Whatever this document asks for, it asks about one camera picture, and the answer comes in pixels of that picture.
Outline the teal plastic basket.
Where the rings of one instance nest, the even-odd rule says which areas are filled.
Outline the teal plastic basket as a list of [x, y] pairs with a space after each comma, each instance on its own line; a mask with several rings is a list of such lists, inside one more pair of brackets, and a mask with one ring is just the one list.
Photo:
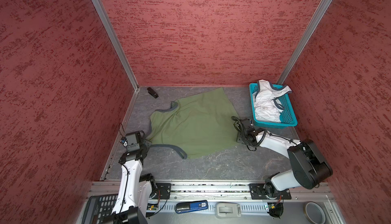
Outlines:
[[250, 98], [252, 103], [253, 123], [256, 126], [264, 127], [264, 128], [283, 129], [286, 127], [295, 127], [297, 125], [297, 119], [288, 94], [278, 97], [278, 101], [280, 102], [280, 105], [284, 109], [280, 113], [280, 122], [268, 122], [268, 121], [259, 121], [256, 119], [253, 95], [255, 95], [259, 91], [258, 83], [250, 83], [249, 91], [250, 91]]

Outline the olive green tank top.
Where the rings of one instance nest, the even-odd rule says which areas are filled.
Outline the olive green tank top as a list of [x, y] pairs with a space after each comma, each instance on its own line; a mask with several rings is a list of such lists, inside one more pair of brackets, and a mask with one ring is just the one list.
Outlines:
[[223, 88], [177, 99], [167, 110], [156, 110], [150, 117], [147, 140], [154, 145], [172, 145], [195, 159], [237, 145], [237, 117]]

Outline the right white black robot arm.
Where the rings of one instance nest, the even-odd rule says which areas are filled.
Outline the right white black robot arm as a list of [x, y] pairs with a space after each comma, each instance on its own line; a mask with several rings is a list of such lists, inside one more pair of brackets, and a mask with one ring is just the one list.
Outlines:
[[276, 173], [265, 180], [255, 193], [267, 199], [276, 199], [290, 188], [313, 189], [333, 175], [333, 169], [316, 144], [308, 139], [290, 139], [264, 129], [256, 129], [250, 119], [231, 117], [237, 130], [237, 142], [250, 151], [266, 148], [289, 159], [291, 170]]

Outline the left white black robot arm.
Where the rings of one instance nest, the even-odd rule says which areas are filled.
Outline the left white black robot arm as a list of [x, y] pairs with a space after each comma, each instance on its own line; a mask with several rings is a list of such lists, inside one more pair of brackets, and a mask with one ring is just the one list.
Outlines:
[[121, 183], [116, 203], [103, 224], [146, 224], [148, 200], [157, 190], [151, 174], [142, 175], [144, 159], [147, 157], [145, 133], [135, 131], [121, 139], [126, 149], [119, 159], [122, 169]]

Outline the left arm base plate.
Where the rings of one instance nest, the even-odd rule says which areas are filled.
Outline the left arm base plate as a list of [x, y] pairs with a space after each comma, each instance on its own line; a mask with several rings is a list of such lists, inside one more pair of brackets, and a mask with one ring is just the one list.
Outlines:
[[171, 188], [172, 188], [171, 183], [156, 183], [156, 189], [153, 189], [151, 199], [153, 200], [170, 199]]

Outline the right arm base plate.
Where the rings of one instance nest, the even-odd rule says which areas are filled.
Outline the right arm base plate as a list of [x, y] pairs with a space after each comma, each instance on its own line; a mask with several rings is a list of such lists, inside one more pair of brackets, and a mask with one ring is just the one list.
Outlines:
[[252, 200], [291, 200], [291, 194], [288, 189], [278, 191], [271, 183], [251, 183], [249, 192]]

